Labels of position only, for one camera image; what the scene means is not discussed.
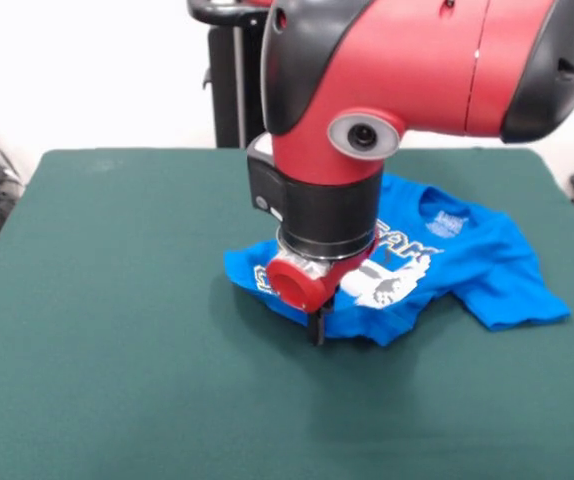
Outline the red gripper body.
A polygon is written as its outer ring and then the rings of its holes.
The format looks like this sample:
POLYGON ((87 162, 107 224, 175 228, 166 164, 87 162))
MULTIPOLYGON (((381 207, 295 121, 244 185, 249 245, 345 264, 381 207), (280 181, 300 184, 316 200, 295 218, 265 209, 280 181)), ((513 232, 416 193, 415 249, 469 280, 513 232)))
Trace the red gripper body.
POLYGON ((375 234, 364 250, 343 259, 308 259, 278 242, 278 252, 265 267, 269 284, 287 305, 313 313, 333 298, 342 279, 356 270, 373 252, 375 234))

